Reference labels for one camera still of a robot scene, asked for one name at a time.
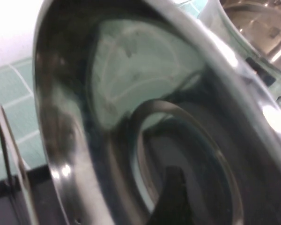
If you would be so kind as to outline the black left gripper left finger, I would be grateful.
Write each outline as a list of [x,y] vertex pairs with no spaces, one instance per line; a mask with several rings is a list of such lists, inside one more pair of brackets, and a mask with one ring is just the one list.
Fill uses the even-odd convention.
[[165,184],[155,210],[151,216],[152,225],[171,225],[173,223],[173,205],[175,190],[175,168],[166,168]]

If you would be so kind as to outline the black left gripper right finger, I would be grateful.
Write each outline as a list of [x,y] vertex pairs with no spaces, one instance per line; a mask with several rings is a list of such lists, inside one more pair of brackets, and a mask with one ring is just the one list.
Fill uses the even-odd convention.
[[184,177],[184,172],[180,167],[174,167],[176,170],[177,178],[177,194],[175,200],[177,201],[176,206],[176,223],[177,225],[193,225],[192,209],[188,199],[187,186]]

